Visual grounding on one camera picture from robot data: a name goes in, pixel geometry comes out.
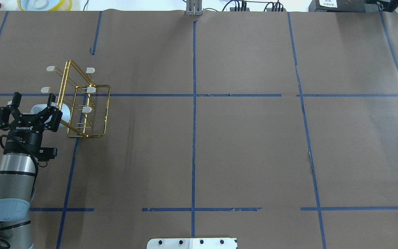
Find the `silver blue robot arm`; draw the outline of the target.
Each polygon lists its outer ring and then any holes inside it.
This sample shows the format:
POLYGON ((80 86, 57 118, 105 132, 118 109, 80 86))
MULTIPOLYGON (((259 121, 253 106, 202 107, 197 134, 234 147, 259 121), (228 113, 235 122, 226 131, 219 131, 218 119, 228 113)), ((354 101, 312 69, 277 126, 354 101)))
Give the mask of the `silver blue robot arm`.
POLYGON ((49 94, 47 104, 37 113, 19 110, 22 95, 13 94, 6 106, 0 107, 0 136, 3 156, 0 164, 0 249, 32 249, 30 206, 40 162, 57 156, 57 148, 43 148, 46 130, 57 132, 62 111, 56 96, 49 94))

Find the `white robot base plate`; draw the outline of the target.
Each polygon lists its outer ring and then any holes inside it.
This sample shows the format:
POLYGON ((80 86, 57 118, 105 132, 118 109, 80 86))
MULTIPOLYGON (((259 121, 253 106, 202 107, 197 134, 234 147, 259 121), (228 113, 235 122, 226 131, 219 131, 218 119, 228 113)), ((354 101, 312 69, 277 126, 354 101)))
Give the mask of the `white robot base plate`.
POLYGON ((147 249, 237 249, 236 238, 154 238, 147 249))

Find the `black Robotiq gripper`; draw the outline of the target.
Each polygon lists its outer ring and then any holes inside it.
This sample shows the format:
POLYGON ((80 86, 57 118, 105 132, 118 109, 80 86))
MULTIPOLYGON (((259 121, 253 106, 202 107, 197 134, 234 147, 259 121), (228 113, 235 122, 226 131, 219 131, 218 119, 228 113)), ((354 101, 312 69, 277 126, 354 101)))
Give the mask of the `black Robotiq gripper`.
POLYGON ((21 114, 19 106, 22 95, 14 92, 12 101, 0 107, 0 130, 9 131, 3 154, 20 153, 37 155, 41 148, 44 130, 57 132, 62 111, 56 107, 56 96, 49 94, 46 107, 37 114, 21 114))

